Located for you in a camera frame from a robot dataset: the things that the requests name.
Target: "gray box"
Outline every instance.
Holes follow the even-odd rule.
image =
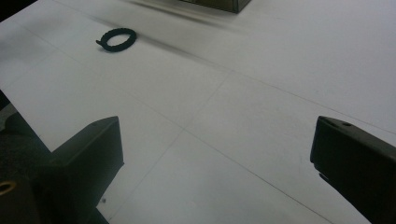
[[[233,13],[240,12],[250,0],[181,0],[205,7],[213,7]]]

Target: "black ring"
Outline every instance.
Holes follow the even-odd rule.
[[[107,41],[116,35],[129,35],[129,38],[121,44],[118,44],[115,46],[109,46],[107,44]],[[111,31],[105,33],[102,36],[102,38],[100,39],[100,41],[96,40],[96,43],[98,45],[102,46],[107,51],[119,52],[119,51],[122,51],[122,50],[125,50],[125,49],[128,49],[129,47],[131,47],[135,41],[136,41],[136,32],[135,31],[133,31],[131,29],[127,29],[127,28],[118,28],[118,29],[114,29],[114,30],[111,30]]]

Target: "dark object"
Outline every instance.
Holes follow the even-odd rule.
[[[225,11],[239,13],[250,0],[181,0],[205,7],[213,7]]]
[[[122,44],[109,46],[107,41],[116,35],[129,35],[129,38]],[[96,43],[102,46],[105,50],[110,52],[119,52],[128,49],[136,41],[136,32],[127,28],[118,28],[105,33],[101,40],[96,40]]]
[[[30,6],[36,0],[18,0],[7,2],[7,7],[3,7],[0,12],[0,21],[7,19],[8,17],[14,15],[15,13],[21,11],[22,9]]]
[[[27,204],[23,212],[0,210],[0,223],[106,223],[95,207],[122,165],[118,118],[98,120],[37,165],[35,175],[0,183],[1,207]],[[7,191],[11,182],[16,185]]]
[[[396,223],[396,147],[338,119],[319,117],[311,161],[372,223]]]
[[[6,107],[9,104],[8,98],[0,91],[0,110]]]

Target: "white surface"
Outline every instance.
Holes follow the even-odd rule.
[[[38,0],[0,23],[0,88],[50,150],[120,117],[110,223],[368,223],[318,177],[319,115],[396,145],[396,5]],[[120,53],[95,40],[133,28]]]
[[[113,223],[328,223],[183,133]]]

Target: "screw hole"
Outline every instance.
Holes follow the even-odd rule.
[[[9,193],[17,186],[15,181],[4,181],[0,183],[0,196]]]

